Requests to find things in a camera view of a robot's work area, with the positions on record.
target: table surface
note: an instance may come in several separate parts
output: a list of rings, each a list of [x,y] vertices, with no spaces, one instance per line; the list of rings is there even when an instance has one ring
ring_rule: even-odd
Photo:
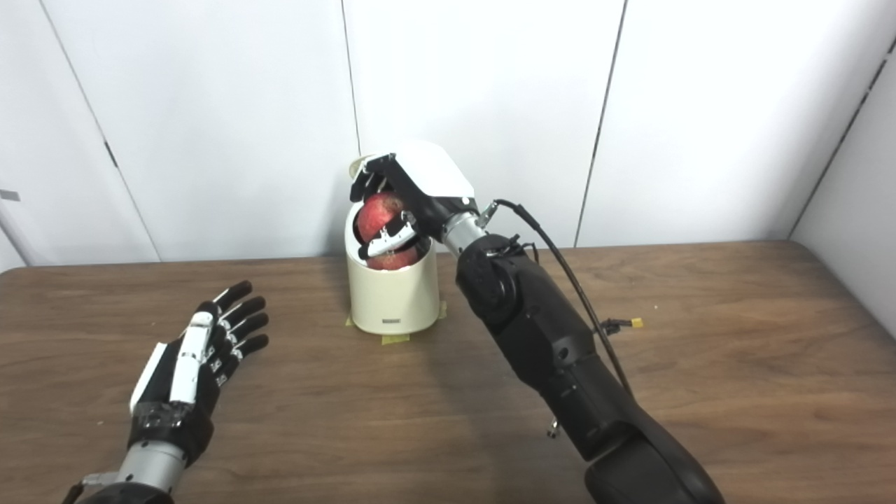
[[[644,319],[614,336],[635,393],[729,503],[896,499],[896,342],[804,248],[566,255],[602,317]],[[271,346],[225,386],[178,504],[590,502],[585,463],[545,436],[548,409],[470,313],[453,259],[438,259],[448,317],[390,345],[345,325],[341,258],[4,274],[0,501],[58,502],[82,475],[116,470],[153,344],[250,279]]]

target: black cable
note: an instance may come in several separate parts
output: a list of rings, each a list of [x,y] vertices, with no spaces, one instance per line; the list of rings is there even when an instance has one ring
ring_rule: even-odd
[[[545,240],[547,248],[549,248],[551,253],[554,254],[557,262],[560,263],[560,267],[562,267],[564,273],[566,273],[566,277],[569,278],[570,283],[573,285],[575,293],[579,295],[579,299],[582,301],[582,305],[585,307],[585,311],[588,313],[588,318],[591,320],[591,324],[594,326],[594,332],[598,334],[600,342],[601,344],[603,344],[604,350],[607,351],[607,356],[609,357],[610,362],[613,364],[613,370],[616,371],[616,377],[619,378],[619,383],[622,385],[622,388],[625,389],[625,392],[628,392],[629,395],[634,397],[632,387],[628,384],[628,378],[625,377],[625,372],[622,369],[622,364],[619,363],[619,358],[616,357],[616,351],[613,350],[613,345],[610,343],[610,339],[607,336],[607,331],[605,331],[604,326],[600,324],[598,314],[594,312],[594,308],[591,306],[591,301],[588,300],[588,296],[582,289],[582,285],[579,283],[579,280],[576,279],[575,273],[573,273],[573,269],[569,267],[568,263],[566,263],[566,259],[563,257],[563,254],[560,253],[560,250],[556,247],[556,245],[554,245],[554,242],[551,241],[551,238],[547,235],[547,233],[545,233],[545,231],[541,229],[541,224],[538,224],[538,221],[535,220],[535,217],[532,217],[532,214],[529,213],[525,208],[523,208],[521,204],[512,203],[505,199],[496,199],[495,203],[500,204],[501,206],[506,206],[507,208],[513,210],[514,213],[519,215],[521,219],[529,224],[529,227],[531,227],[535,232],[538,233],[541,239]]]
[[[62,504],[74,504],[81,494],[84,493],[84,485],[81,482],[77,482],[72,485],[72,488],[68,489],[68,493],[65,495],[65,499],[62,500]]]

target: yellow tape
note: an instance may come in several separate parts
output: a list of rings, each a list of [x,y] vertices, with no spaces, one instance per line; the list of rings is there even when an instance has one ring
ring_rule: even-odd
[[[404,343],[410,341],[410,335],[388,335],[383,336],[383,344]]]

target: robotic hand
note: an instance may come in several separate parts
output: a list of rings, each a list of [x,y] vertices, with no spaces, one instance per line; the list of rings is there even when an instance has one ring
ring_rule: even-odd
[[[510,206],[556,252],[521,206],[495,200],[480,215],[470,183],[431,143],[361,160],[350,199],[361,201],[384,189],[394,190],[404,202],[411,214],[402,218],[406,226],[444,243],[457,257],[455,281],[473,312],[517,377],[544,398],[582,458],[594,461],[585,484],[596,502],[724,504],[700,464],[634,401],[597,355],[593,332],[606,334],[584,294],[593,330],[516,237],[485,231],[495,204]],[[394,228],[381,231],[377,249],[389,249]],[[561,265],[573,279],[568,265]],[[615,362],[612,352],[610,358]]]
[[[268,336],[248,337],[268,324],[264,298],[231,306],[252,292],[240,282],[193,313],[184,332],[158,343],[131,395],[131,434],[116,473],[90,474],[69,491],[74,503],[85,486],[105,487],[82,504],[173,504],[181,473],[209,446],[211,414],[220,388],[244,357],[267,346]]]

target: apple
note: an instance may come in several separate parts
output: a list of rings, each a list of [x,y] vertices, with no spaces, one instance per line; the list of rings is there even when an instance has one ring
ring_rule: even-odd
[[[401,252],[386,252],[381,256],[367,259],[367,267],[375,270],[397,270],[417,262],[417,248],[411,247]]]
[[[404,210],[404,203],[392,192],[376,193],[367,198],[358,212],[358,234],[365,243],[374,239],[388,221]]]

